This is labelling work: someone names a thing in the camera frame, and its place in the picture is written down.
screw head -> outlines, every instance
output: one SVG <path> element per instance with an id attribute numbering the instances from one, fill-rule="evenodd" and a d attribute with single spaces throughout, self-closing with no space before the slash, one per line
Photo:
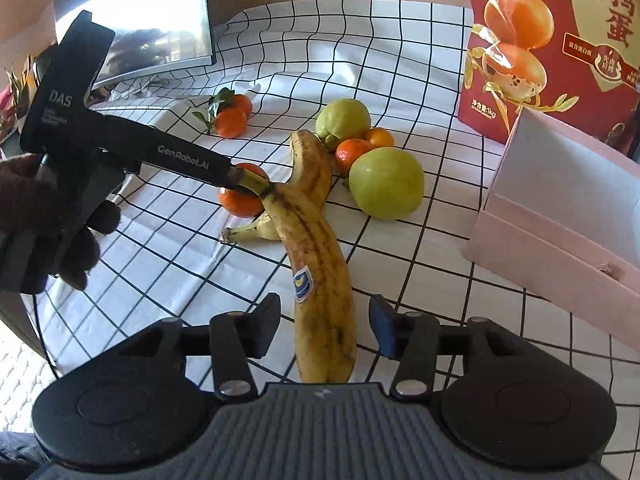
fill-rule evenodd
<path id="1" fill-rule="evenodd" d="M 251 391 L 247 381 L 227 381 L 220 385 L 220 392 L 226 397 L 238 397 Z"/>
<path id="2" fill-rule="evenodd" d="M 416 379 L 405 379 L 396 384 L 396 392 L 407 397 L 425 394 L 427 390 L 427 385 Z"/>

white tablecloth with black lines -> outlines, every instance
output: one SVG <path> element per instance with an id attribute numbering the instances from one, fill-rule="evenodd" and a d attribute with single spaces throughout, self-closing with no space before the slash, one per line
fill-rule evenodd
<path id="1" fill-rule="evenodd" d="M 305 0 L 256 7 L 216 31 L 218 62 L 121 83 L 98 108 L 152 124 L 223 153 L 260 164 L 272 180 L 290 175 L 287 141 L 314 130 L 322 105 L 341 97 L 364 102 L 372 122 L 424 169 L 421 207 L 395 222 L 368 218 L 334 178 L 324 215 L 348 260 L 358 317 L 351 381 L 388 386 L 398 366 L 377 352 L 369 328 L 371 294 L 400 312 L 423 310 L 443 324 L 486 316 L 523 335 L 604 386 L 618 406 L 606 465 L 620 478 L 638 448 L 640 355 L 577 317 L 466 261 L 483 191 L 503 146 L 457 118 L 469 9 L 388 0 Z M 192 111 L 205 110 L 223 86 L 249 95 L 254 115 L 238 139 L 204 133 Z M 38 298 L 44 341 L 71 370 L 150 323 L 179 316 L 206 324 L 220 312 L 250 310 L 268 292 L 282 298 L 282 320 L 266 357 L 252 362 L 258 387 L 297 381 L 294 295 L 279 242 L 221 244 L 224 226 L 240 220 L 217 202 L 215 187 L 143 166 L 114 199 L 116 233 L 100 239 L 102 258 L 87 290 L 51 279 Z M 437 389 L 462 374 L 460 358 L 438 359 Z M 190 358 L 188 377 L 211 388 L 209 360 Z"/>

pink box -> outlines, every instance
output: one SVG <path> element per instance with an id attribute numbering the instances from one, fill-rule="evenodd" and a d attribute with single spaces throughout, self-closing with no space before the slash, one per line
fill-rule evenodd
<path id="1" fill-rule="evenodd" d="M 640 351 L 640 166 L 526 108 L 465 258 Z"/>

small banana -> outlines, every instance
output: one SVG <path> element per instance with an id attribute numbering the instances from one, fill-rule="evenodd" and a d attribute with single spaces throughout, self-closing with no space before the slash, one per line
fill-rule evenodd
<path id="1" fill-rule="evenodd" d="M 316 206 L 322 209 L 331 188 L 331 163 L 322 142 L 308 130 L 298 130 L 289 139 L 293 170 L 288 184 L 298 189 Z M 280 240 L 278 232 L 265 211 L 250 224 L 222 230 L 222 243 L 235 243 L 263 238 Z"/>
<path id="2" fill-rule="evenodd" d="M 335 234 L 318 207 L 293 186 L 269 184 L 260 198 L 291 262 L 300 378 L 345 383 L 355 362 L 356 320 L 349 271 Z"/>

banana stem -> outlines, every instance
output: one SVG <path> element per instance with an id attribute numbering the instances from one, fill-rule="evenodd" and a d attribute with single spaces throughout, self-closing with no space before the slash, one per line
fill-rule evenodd
<path id="1" fill-rule="evenodd" d="M 247 240 L 255 240 L 255 232 L 257 228 L 254 224 L 243 225 L 230 229 L 225 227 L 220 233 L 220 241 L 223 244 L 234 244 Z"/>
<path id="2" fill-rule="evenodd" d="M 269 189 L 271 183 L 253 171 L 243 169 L 242 178 L 238 185 L 254 192 L 257 196 L 262 196 Z"/>

